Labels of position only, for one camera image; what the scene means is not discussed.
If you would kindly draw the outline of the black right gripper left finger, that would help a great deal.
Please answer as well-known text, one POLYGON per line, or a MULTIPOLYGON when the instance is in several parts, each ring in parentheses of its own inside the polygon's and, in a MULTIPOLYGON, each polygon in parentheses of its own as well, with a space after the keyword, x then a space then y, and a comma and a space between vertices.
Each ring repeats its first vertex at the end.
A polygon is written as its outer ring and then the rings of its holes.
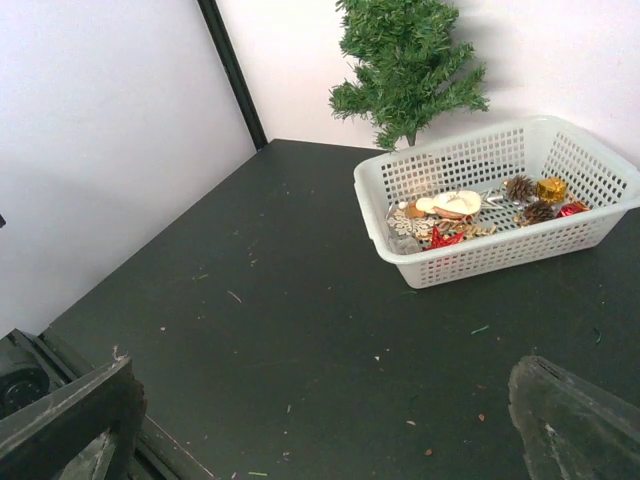
POLYGON ((120 356, 1 421, 1 477, 126 479, 145 413, 120 356))

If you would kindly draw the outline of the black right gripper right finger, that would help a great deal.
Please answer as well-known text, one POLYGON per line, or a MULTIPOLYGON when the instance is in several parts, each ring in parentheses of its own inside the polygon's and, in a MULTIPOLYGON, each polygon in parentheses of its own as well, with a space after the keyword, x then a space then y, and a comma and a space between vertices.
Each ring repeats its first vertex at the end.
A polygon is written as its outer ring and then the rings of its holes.
POLYGON ((509 412, 532 479, 637 479, 639 409, 540 357, 511 370, 509 412))

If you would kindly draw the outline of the white plastic mesh basket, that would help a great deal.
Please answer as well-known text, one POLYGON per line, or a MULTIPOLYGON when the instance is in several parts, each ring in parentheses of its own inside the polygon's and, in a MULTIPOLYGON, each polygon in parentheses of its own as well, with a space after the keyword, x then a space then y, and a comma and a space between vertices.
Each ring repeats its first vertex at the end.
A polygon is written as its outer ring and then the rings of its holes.
POLYGON ((639 170, 586 130, 553 116, 494 123, 463 134, 386 153, 358 164, 354 187, 378 255, 416 289, 516 266, 599 244, 639 205, 639 170), (519 226, 517 205, 499 197, 504 181, 557 177, 584 213, 519 226), (401 202, 441 192, 473 190, 497 196, 479 213, 484 235, 446 248, 402 253, 389 223, 401 202))

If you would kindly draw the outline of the small green christmas tree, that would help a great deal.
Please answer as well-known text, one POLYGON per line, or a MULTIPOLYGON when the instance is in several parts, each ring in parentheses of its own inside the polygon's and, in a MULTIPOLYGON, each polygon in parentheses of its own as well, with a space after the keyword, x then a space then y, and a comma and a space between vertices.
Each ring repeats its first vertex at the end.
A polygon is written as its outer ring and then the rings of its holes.
POLYGON ((409 145, 444 113, 486 112, 486 67, 472 42, 456 39, 450 1, 339 1, 341 53, 354 77, 331 88, 334 118, 359 117, 378 148, 409 145))

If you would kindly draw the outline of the gold merry christmas sign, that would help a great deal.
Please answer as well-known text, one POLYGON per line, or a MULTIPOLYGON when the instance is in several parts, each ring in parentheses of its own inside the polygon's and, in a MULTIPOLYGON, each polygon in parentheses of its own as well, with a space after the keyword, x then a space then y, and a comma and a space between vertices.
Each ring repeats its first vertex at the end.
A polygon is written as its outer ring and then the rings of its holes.
POLYGON ((496 225, 481 225, 465 221, 441 221, 436 227, 444 238, 450 239, 457 236, 461 241, 491 236, 497 232, 496 225))

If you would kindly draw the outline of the brown pine cone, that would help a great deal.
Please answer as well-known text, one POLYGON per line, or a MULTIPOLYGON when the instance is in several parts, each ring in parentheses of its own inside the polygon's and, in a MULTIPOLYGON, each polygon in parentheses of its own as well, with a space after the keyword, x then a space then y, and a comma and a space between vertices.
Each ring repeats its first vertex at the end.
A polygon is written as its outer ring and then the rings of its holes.
POLYGON ((529 202, 536 193, 534 182, 526 175, 516 175, 505 183, 506 196, 514 202, 529 202))
POLYGON ((537 200, 527 205, 523 210, 523 224, 534 225, 553 220, 556 214, 551 204, 544 200, 537 200))

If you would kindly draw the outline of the red gift box ornament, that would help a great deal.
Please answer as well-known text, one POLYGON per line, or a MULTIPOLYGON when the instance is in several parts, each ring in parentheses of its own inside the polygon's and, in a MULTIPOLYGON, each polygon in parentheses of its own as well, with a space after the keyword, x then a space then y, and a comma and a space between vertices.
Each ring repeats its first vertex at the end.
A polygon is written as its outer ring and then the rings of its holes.
POLYGON ((572 201, 562 205, 557 214, 557 218, 569 217, 578 213, 588 212, 590 208, 581 201, 572 201))

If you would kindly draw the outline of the red glitter star ornament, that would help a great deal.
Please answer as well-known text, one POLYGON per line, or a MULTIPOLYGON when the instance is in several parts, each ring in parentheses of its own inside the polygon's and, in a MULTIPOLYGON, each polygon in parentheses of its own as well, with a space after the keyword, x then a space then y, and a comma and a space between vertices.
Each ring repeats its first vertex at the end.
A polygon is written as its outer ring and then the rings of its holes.
POLYGON ((465 232, 458 232, 446 235, 440 232, 437 227, 433 227, 428 250, 448 247, 460 243, 465 237, 465 232))

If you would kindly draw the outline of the gold gift box ornament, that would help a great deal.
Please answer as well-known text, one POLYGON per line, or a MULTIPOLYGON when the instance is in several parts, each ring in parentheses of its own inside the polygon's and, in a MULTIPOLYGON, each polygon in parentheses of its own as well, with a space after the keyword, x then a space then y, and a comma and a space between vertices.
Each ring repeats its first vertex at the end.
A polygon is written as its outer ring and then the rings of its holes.
POLYGON ((558 177, 541 179, 536 185, 536 196, 548 204, 561 204, 567 195, 567 183, 558 177))

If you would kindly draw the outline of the silver star ornament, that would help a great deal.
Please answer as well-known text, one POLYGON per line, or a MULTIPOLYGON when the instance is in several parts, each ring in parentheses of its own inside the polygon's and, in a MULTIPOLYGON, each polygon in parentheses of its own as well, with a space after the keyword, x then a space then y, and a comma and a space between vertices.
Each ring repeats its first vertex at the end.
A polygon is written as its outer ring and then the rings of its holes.
POLYGON ((486 189, 479 193, 480 210, 504 210, 505 195, 499 189, 486 189))

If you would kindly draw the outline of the white snowflake ornament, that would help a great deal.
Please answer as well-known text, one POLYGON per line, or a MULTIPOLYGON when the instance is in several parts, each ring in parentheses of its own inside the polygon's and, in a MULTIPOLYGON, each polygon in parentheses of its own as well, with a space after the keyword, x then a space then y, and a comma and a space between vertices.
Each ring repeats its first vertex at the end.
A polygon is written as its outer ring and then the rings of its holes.
POLYGON ((433 218, 410 217, 400 209, 394 210, 387 218, 387 224, 400 236, 430 236, 435 223, 433 218))

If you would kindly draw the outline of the black frame post left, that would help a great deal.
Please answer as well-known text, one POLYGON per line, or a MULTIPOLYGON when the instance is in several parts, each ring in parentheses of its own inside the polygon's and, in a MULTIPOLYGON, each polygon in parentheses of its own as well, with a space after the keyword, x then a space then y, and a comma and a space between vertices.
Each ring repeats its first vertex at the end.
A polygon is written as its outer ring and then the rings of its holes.
POLYGON ((268 144, 267 136, 247 86, 221 11, 215 0, 198 0, 197 3, 225 70, 253 145, 256 150, 259 151, 268 144))

